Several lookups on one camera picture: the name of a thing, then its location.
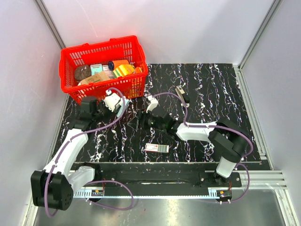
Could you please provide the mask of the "red white staple box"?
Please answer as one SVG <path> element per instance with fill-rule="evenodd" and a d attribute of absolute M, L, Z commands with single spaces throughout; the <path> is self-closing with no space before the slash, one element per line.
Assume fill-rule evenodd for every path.
<path fill-rule="evenodd" d="M 169 145 L 146 144 L 146 152 L 169 153 Z"/>

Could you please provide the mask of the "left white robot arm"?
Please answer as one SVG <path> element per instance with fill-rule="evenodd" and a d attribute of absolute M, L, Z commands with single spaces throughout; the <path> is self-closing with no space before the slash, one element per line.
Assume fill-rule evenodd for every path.
<path fill-rule="evenodd" d="M 42 169 L 31 175 L 33 204 L 44 207 L 46 213 L 67 210 L 74 194 L 83 186 L 97 186 L 102 175 L 99 166 L 84 163 L 74 173 L 71 167 L 80 150 L 88 142 L 91 133 L 96 132 L 97 124 L 113 115 L 115 124 L 126 111 L 129 100 L 113 93 L 99 101 L 95 97 L 82 100 L 78 114 L 70 123 L 66 138 L 52 160 Z"/>

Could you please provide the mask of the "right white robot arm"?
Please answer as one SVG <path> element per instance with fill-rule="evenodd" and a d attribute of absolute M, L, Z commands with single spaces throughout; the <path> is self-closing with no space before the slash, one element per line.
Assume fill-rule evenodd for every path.
<path fill-rule="evenodd" d="M 139 110 L 127 125 L 133 130 L 156 129 L 175 140 L 196 140 L 211 143 L 221 155 L 214 174 L 214 182 L 225 186 L 231 180 L 231 173 L 253 151 L 253 144 L 246 134 L 231 120 L 221 118 L 208 123 L 188 123 L 172 119 L 167 113 L 157 114 Z"/>

